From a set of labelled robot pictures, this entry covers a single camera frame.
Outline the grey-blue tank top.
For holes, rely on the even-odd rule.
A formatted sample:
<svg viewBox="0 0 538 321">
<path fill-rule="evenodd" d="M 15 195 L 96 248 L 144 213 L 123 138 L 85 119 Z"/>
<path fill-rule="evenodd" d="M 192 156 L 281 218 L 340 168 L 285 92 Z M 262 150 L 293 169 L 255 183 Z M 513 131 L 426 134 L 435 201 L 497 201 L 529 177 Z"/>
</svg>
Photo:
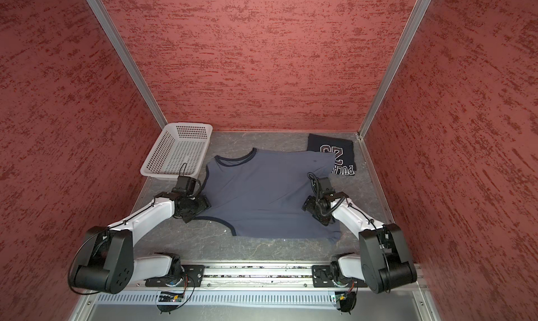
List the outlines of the grey-blue tank top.
<svg viewBox="0 0 538 321">
<path fill-rule="evenodd" d="M 196 218 L 220 223 L 234 236 L 335 243 L 339 224 L 325 227 L 302 209 L 313 194 L 308 173 L 328 177 L 334 162 L 333 154 L 316 151 L 254 148 L 239 158 L 216 156 L 207 164 L 203 189 L 211 206 Z"/>
</svg>

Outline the navy tank top red trim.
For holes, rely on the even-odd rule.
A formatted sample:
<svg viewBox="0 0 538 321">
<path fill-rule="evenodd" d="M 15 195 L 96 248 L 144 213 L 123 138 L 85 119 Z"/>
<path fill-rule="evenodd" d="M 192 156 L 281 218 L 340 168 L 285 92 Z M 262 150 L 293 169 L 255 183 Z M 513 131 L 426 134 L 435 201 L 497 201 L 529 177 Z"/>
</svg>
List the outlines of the navy tank top red trim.
<svg viewBox="0 0 538 321">
<path fill-rule="evenodd" d="M 354 176 L 357 171 L 354 144 L 351 140 L 309 134 L 307 150 L 333 154 L 334 175 Z"/>
</svg>

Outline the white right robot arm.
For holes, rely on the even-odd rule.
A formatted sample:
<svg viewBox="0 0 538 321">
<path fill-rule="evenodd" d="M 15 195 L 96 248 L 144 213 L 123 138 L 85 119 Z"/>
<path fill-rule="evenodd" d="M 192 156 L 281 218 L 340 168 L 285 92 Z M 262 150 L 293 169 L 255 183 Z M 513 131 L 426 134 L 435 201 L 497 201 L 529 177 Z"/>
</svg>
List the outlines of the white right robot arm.
<svg viewBox="0 0 538 321">
<path fill-rule="evenodd" d="M 417 281 L 416 266 L 398 225 L 375 220 L 344 193 L 309 196 L 303 211 L 325 227 L 339 221 L 360 244 L 358 255 L 340 255 L 329 266 L 313 267 L 314 286 L 331 284 L 353 290 L 358 283 L 379 294 Z"/>
</svg>

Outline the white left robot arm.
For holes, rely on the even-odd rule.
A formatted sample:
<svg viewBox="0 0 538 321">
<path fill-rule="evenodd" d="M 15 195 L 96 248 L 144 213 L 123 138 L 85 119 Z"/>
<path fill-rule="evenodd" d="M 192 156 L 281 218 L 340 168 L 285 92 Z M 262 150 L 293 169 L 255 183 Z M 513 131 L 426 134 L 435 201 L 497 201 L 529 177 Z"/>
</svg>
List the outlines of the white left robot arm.
<svg viewBox="0 0 538 321">
<path fill-rule="evenodd" d="M 203 195 L 161 192 L 148 205 L 120 221 L 92 227 L 69 267 L 70 290 L 80 295 L 118 294 L 140 280 L 155 280 L 165 287 L 198 287 L 200 277 L 192 277 L 184 270 L 179 255 L 159 252 L 136 259 L 134 248 L 163 221 L 174 217 L 188 223 L 210 207 Z"/>
</svg>

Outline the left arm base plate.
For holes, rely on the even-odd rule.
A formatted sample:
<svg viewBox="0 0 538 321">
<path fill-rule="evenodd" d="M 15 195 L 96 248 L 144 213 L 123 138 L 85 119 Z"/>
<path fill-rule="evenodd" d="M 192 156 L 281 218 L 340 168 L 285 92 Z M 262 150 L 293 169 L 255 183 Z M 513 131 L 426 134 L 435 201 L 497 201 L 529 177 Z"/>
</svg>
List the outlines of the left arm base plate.
<svg viewBox="0 0 538 321">
<path fill-rule="evenodd" d="M 145 280 L 145 287 L 158 287 L 165 289 L 179 289 L 185 286 L 187 283 L 188 287 L 200 287 L 203 281 L 205 266 L 204 265 L 183 265 L 183 279 L 179 282 L 178 285 L 170 286 L 166 285 L 165 281 L 162 278 L 150 278 Z"/>
</svg>

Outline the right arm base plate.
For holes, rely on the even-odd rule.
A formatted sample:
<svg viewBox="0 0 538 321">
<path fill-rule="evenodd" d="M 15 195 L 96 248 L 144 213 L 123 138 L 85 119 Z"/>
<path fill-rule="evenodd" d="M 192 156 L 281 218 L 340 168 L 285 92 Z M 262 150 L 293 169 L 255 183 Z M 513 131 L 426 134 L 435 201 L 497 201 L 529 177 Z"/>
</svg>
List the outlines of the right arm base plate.
<svg viewBox="0 0 538 321">
<path fill-rule="evenodd" d="M 311 270 L 313 286 L 316 288 L 350 287 L 351 280 L 341 275 L 337 262 L 332 262 L 330 265 L 314 265 Z"/>
</svg>

